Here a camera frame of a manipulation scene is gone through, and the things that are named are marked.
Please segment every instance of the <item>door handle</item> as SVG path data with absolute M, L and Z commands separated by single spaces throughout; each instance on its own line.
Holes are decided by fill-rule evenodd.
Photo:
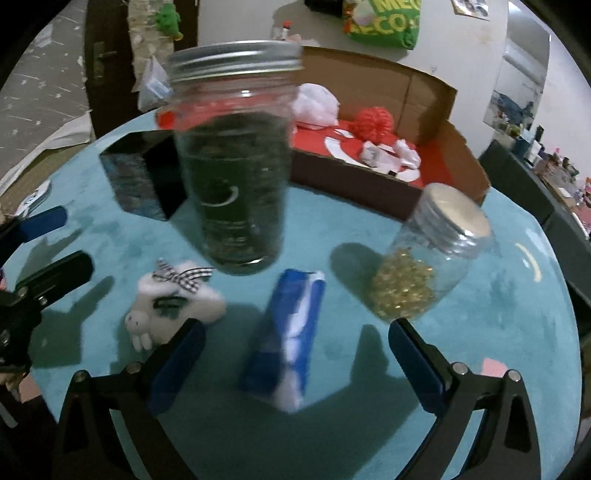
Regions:
M 104 60 L 108 60 L 117 56 L 117 52 L 105 51 L 105 42 L 96 42 L 92 46 L 92 79 L 95 86 L 100 86 L 105 82 L 105 64 Z

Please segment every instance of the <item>large glass jar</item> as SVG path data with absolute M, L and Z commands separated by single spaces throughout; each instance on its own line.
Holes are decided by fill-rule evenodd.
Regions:
M 247 274 L 282 247 L 301 46 L 243 41 L 183 50 L 167 70 L 183 180 L 206 255 Z
M 415 319 L 464 278 L 491 236 L 480 207 L 459 190 L 429 184 L 373 280 L 374 312 Z

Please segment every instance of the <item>round table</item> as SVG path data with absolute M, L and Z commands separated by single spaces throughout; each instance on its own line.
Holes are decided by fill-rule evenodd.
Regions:
M 78 153 L 52 178 L 42 208 L 63 205 L 68 224 L 23 245 L 6 265 L 18 278 L 78 249 L 95 263 L 90 283 L 44 312 L 30 346 L 33 376 L 58 417 L 72 374 L 119 372 L 135 353 L 122 319 L 137 281 L 155 260 L 206 261 L 192 241 L 186 202 L 169 222 L 125 213 L 113 197 L 99 153 L 131 131 L 155 129 L 151 113 Z M 573 453 L 581 367 L 577 328 L 560 267 L 534 218 L 491 189 L 484 203 L 495 237 L 468 276 L 415 328 L 450 361 L 480 372 L 492 358 L 521 372 L 540 440 L 543 479 L 554 479 Z M 207 330 L 207 344 L 173 407 L 159 420 L 205 480 L 395 478 L 425 438 L 434 417 L 420 407 L 389 350 L 388 325 L 364 305 L 363 290 L 400 223 L 334 197 L 298 187 L 288 192 L 285 245 L 257 275 L 216 272 L 211 285 L 228 313 Z M 310 361 L 305 407 L 291 416 L 236 385 L 250 338 L 280 272 L 326 274 L 326 295 Z M 460 471 L 478 428 L 467 434 L 445 478 Z M 134 472 L 147 478 L 119 428 Z

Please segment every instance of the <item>blue gripper pad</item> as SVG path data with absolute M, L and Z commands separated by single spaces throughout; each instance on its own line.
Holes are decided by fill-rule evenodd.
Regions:
M 63 227 L 68 221 L 64 207 L 55 207 L 23 220 L 20 224 L 23 243 Z
M 164 413 L 173 405 L 174 399 L 204 347 L 203 324 L 198 320 L 188 319 L 170 343 L 158 347 L 152 354 L 150 360 L 155 361 L 160 354 L 163 357 L 168 356 L 149 384 L 148 411 L 152 416 Z
M 413 339 L 400 320 L 390 324 L 388 332 L 390 349 L 408 378 L 423 410 L 441 416 L 447 410 L 445 403 L 445 385 L 443 380 L 429 361 L 423 345 Z

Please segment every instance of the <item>photo on wall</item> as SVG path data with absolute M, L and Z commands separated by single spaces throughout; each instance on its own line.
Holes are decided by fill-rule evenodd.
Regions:
M 488 20 L 488 4 L 486 0 L 452 0 L 456 15 Z

